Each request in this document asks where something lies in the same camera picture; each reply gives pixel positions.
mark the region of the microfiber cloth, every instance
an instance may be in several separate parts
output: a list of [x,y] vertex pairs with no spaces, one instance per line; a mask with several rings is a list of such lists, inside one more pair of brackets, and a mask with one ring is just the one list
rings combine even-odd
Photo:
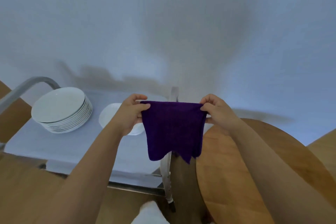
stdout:
[[202,151],[203,129],[207,112],[202,104],[181,102],[142,101],[150,104],[142,111],[142,122],[147,135],[150,160],[162,159],[170,151],[176,151],[190,164],[191,157]]

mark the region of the table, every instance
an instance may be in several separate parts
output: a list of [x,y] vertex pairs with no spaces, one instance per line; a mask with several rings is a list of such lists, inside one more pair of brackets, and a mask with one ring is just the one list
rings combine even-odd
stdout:
[[[242,119],[298,175],[336,207],[336,183],[318,158],[294,137],[259,120]],[[274,223],[231,137],[218,126],[203,137],[196,160],[199,189],[216,224]]]

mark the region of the wooden surface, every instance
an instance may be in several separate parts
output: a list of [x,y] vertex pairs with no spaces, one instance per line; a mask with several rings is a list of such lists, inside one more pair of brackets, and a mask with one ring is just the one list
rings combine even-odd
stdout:
[[325,165],[336,180],[336,129],[312,142],[308,149]]
[[[319,159],[295,138],[258,120],[243,119],[306,182],[336,207],[336,183]],[[274,223],[231,137],[213,126],[196,160],[199,189],[217,224]]]
[[[11,91],[0,82],[0,99]],[[2,114],[0,114],[0,142],[7,143],[9,139],[31,118],[31,106],[21,98],[16,100]]]

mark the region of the person's right hand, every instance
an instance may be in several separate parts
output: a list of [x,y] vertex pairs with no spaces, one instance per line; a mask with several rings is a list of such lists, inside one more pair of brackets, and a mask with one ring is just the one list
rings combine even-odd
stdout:
[[203,104],[202,111],[208,112],[211,117],[206,119],[206,123],[216,124],[225,129],[229,135],[239,130],[244,123],[229,107],[227,103],[216,95],[206,95],[200,101]]

